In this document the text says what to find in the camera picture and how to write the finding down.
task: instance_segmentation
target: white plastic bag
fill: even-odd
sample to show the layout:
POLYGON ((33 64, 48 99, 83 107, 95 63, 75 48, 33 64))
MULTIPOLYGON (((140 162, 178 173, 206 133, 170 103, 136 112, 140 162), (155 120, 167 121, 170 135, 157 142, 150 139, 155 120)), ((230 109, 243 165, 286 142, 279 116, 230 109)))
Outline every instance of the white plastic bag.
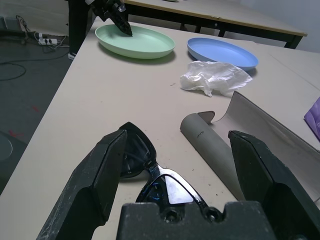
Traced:
POLYGON ((180 77, 184 90, 202 90, 212 97, 212 90, 222 95, 233 93, 252 80, 241 68, 230 63, 194 61, 188 64, 188 72, 180 77))

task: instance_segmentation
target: black sunglasses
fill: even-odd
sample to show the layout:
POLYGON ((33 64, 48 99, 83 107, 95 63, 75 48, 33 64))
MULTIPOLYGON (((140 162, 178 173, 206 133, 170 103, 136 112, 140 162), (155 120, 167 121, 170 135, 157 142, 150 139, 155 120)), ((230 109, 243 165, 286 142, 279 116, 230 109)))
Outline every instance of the black sunglasses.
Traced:
POLYGON ((161 167, 157 163, 155 147, 137 126, 131 122, 127 122, 119 129, 127 131, 127 141, 123 154, 120 177, 122 179, 132 178, 139 175, 143 170, 146 170, 150 175, 148 182, 142 188, 136 199, 137 203, 164 200, 163 195, 166 191, 166 180, 168 181, 167 177, 170 177, 188 192, 202 211, 208 208, 203 198, 182 176, 171 169, 161 167))

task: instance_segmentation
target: sunglasses lens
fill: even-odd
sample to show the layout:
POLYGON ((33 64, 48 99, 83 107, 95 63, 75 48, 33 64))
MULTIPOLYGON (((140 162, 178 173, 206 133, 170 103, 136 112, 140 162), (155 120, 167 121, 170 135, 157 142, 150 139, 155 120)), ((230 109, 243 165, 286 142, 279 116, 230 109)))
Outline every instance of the sunglasses lens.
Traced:
POLYGON ((170 176, 159 177, 152 183, 141 202, 157 203, 160 207, 191 203, 193 197, 184 187, 170 176))
POLYGON ((144 141, 134 132, 127 131, 127 141, 122 160, 121 178, 131 178, 144 170, 151 153, 144 141))

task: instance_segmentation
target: table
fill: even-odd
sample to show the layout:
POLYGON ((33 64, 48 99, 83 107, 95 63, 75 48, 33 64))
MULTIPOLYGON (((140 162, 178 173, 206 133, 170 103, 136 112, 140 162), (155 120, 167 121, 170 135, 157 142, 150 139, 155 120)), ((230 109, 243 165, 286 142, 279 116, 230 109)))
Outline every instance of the table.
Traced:
MULTIPOLYGON (((96 20, 93 24, 0 197, 1 239, 36 239, 73 169, 102 136, 127 121, 145 131, 159 164, 181 174, 209 205, 222 211, 226 202, 235 201, 180 132, 188 114, 214 110, 219 119, 231 100, 180 89, 180 76, 192 61, 187 40, 201 34, 132 23, 158 30, 176 42, 174 52, 166 57, 135 60, 98 44, 94 31, 108 23, 96 20)), ((320 90, 305 79, 317 79, 317 73, 314 69, 302 75, 303 68, 297 68, 301 57, 307 61, 309 53, 225 40, 248 49, 260 61, 250 72, 253 81, 240 92, 320 150, 303 120, 320 96, 320 90), (294 71, 285 66, 287 57, 294 71)), ((320 54, 313 54, 312 60, 319 62, 320 54)), ((116 239, 121 206, 134 202, 145 183, 143 175, 119 183, 110 219, 97 228, 93 240, 116 239)))
POLYGON ((305 32, 266 16, 254 9, 228 0, 126 0, 128 14, 167 20, 182 24, 218 29, 286 42, 285 48, 295 49, 305 32))

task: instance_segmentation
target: green plate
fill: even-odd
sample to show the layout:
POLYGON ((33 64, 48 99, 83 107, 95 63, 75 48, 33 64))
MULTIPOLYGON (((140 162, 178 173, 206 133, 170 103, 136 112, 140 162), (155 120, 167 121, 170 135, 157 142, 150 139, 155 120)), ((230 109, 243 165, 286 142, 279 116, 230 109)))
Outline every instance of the green plate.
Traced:
POLYGON ((131 26, 131 30, 133 36, 128 36, 116 25, 104 25, 95 30, 95 35, 106 49, 136 59, 161 58, 175 48, 175 42, 160 32, 139 26, 131 26))

